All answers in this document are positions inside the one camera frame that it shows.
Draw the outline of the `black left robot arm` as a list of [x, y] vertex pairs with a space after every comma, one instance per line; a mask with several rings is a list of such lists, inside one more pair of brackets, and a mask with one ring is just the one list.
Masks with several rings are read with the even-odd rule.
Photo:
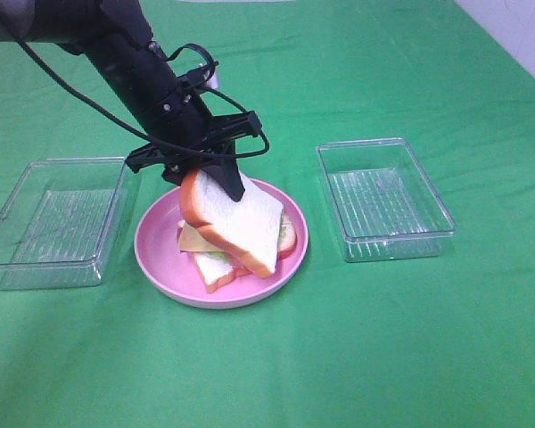
[[[179, 185], [193, 168], [211, 175], [238, 202], [244, 185], [235, 141], [263, 137], [254, 111], [213, 115], [201, 98], [219, 95], [218, 62], [197, 44], [187, 45], [203, 65], [177, 76], [137, 1], [0, 1], [0, 41], [17, 43], [54, 81], [146, 144], [126, 163], [133, 172], [161, 164], [164, 180]], [[32, 49], [52, 43], [73, 55], [85, 55], [140, 125], [131, 127], [70, 86]]]

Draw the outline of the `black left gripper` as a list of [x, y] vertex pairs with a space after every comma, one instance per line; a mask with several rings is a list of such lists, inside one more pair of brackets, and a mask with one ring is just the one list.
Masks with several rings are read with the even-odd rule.
[[138, 172], [161, 164], [164, 181], [182, 185], [195, 168], [208, 173], [234, 202], [245, 192], [236, 160], [235, 140], [259, 135], [259, 117], [241, 108], [238, 113], [215, 116], [200, 94], [182, 82], [128, 82], [125, 105], [147, 142], [127, 158]]

